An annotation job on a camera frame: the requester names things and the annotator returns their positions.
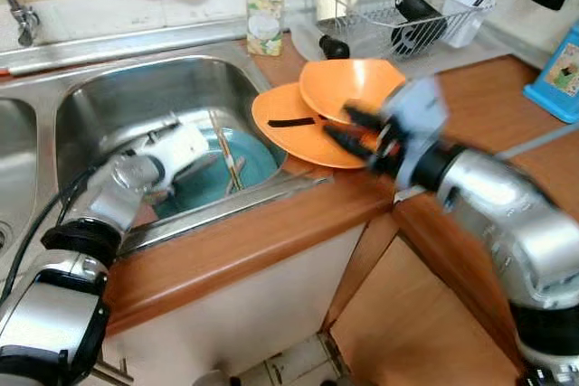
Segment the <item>sink basin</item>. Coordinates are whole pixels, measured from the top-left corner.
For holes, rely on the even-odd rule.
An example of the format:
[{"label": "sink basin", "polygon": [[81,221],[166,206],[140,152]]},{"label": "sink basin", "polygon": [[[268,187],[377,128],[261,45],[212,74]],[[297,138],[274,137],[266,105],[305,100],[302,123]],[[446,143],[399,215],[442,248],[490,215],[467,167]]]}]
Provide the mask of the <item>sink basin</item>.
[{"label": "sink basin", "polygon": [[[194,123],[214,145],[210,151],[217,154],[217,163],[180,179],[175,195],[166,199],[173,201],[156,205],[160,218],[133,229],[121,255],[315,185],[320,180],[283,169],[286,154],[253,122],[252,102],[269,88],[251,57],[234,42],[0,86],[0,243],[22,237],[31,216],[97,159],[176,123]],[[232,153],[238,153],[244,184],[240,192],[227,194],[231,177],[209,111],[231,142]],[[50,214],[44,230],[57,215],[58,210]]]},{"label": "sink basin", "polygon": [[0,99],[0,246],[31,217],[36,179],[36,116],[22,101]]},{"label": "sink basin", "polygon": [[177,120],[214,135],[209,110],[219,128],[259,138],[277,169],[285,153],[261,135],[251,116],[258,94],[241,70],[208,57],[149,63],[88,80],[71,90],[56,115],[59,185],[111,150]]}]

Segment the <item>black joint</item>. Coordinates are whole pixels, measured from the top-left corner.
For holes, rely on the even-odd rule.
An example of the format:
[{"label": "black joint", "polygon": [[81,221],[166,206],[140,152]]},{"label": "black joint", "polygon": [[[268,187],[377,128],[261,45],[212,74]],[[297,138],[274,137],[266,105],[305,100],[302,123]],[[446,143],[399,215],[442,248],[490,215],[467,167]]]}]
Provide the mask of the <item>black joint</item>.
[{"label": "black joint", "polygon": [[434,144],[419,160],[414,169],[412,182],[430,192],[436,192],[454,159],[466,148],[460,145],[444,147]]},{"label": "black joint", "polygon": [[319,39],[319,48],[322,49],[327,59],[349,59],[350,47],[343,41],[323,35]]},{"label": "black joint", "polygon": [[109,317],[109,307],[100,300],[69,369],[68,377],[71,384],[76,384],[89,375],[90,369],[96,363],[100,347],[105,339]]},{"label": "black joint", "polygon": [[518,337],[527,347],[545,354],[579,354],[579,306],[544,310],[510,304]]},{"label": "black joint", "polygon": [[41,239],[46,249],[79,252],[110,268],[117,256],[120,234],[100,221],[70,221],[46,231]]},{"label": "black joint", "polygon": [[44,386],[60,384],[59,355],[36,348],[7,345],[0,349],[0,374],[38,381]]},{"label": "black joint", "polygon": [[107,286],[107,275],[105,273],[99,273],[94,281],[94,286],[99,296],[105,293],[105,287]]},{"label": "black joint", "polygon": [[61,350],[60,353],[58,353],[58,364],[61,367],[66,367],[68,366],[68,362],[69,361],[69,351],[68,350]]},{"label": "black joint", "polygon": [[148,155],[147,158],[153,162],[153,165],[155,166],[156,170],[159,172],[159,177],[157,178],[157,183],[165,178],[166,172],[165,172],[165,167],[163,166],[163,164],[161,163],[161,161],[156,158],[153,157],[152,155]]},{"label": "black joint", "polygon": [[550,370],[540,367],[528,367],[525,373],[517,379],[516,386],[548,386],[561,384],[555,380]]},{"label": "black joint", "polygon": [[92,294],[99,297],[104,293],[104,286],[102,286],[99,281],[91,282],[60,270],[43,270],[36,276],[36,282],[42,282],[54,285],[55,287],[71,289],[72,291]]}]

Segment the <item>orange bowl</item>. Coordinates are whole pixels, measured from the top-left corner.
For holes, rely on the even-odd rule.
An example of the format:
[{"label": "orange bowl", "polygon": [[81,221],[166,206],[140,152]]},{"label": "orange bowl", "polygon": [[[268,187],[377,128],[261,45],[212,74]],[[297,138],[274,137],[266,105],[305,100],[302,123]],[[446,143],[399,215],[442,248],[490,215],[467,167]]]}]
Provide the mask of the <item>orange bowl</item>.
[{"label": "orange bowl", "polygon": [[381,59],[336,59],[308,62],[299,76],[299,91],[306,104],[333,121],[350,124],[342,109],[348,102],[375,113],[405,77]]},{"label": "orange bowl", "polygon": [[[365,162],[349,154],[328,136],[323,126],[328,123],[304,103],[298,83],[283,85],[258,95],[253,101],[255,123],[271,142],[288,153],[314,163],[339,169],[359,169]],[[310,125],[272,127],[272,120],[311,118]],[[375,148],[376,137],[364,137],[364,145]]]}]

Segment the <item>blue plate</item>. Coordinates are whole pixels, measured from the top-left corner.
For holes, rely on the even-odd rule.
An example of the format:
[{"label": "blue plate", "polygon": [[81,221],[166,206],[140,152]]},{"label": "blue plate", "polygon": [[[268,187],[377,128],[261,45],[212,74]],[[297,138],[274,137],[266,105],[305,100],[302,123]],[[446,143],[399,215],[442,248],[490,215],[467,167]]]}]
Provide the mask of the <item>blue plate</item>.
[{"label": "blue plate", "polygon": [[[206,167],[174,184],[175,195],[169,196],[153,207],[159,219],[193,210],[225,196],[225,189],[231,176],[225,165],[217,135],[212,130],[205,130],[202,133],[209,142],[206,158],[209,158],[209,155],[218,157]],[[278,170],[278,165],[268,148],[255,137],[230,128],[223,128],[223,134],[229,143],[233,159],[237,161],[240,157],[245,158],[245,165],[240,171],[243,187],[263,183]]]}]

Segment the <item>dish rack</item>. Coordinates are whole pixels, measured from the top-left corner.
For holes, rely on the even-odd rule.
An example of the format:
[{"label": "dish rack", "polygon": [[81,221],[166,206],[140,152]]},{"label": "dish rack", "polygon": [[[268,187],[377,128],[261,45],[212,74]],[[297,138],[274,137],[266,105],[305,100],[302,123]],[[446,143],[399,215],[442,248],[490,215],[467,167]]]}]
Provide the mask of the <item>dish rack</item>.
[{"label": "dish rack", "polygon": [[[322,33],[347,42],[352,57],[395,60],[435,51],[476,14],[485,13],[485,8],[451,0],[425,1],[441,14],[407,21],[396,9],[396,0],[357,0],[355,5],[346,5],[343,0],[304,0],[304,12]],[[333,17],[318,20],[320,2],[331,2]],[[449,2],[453,2],[454,13],[443,14]]]}]

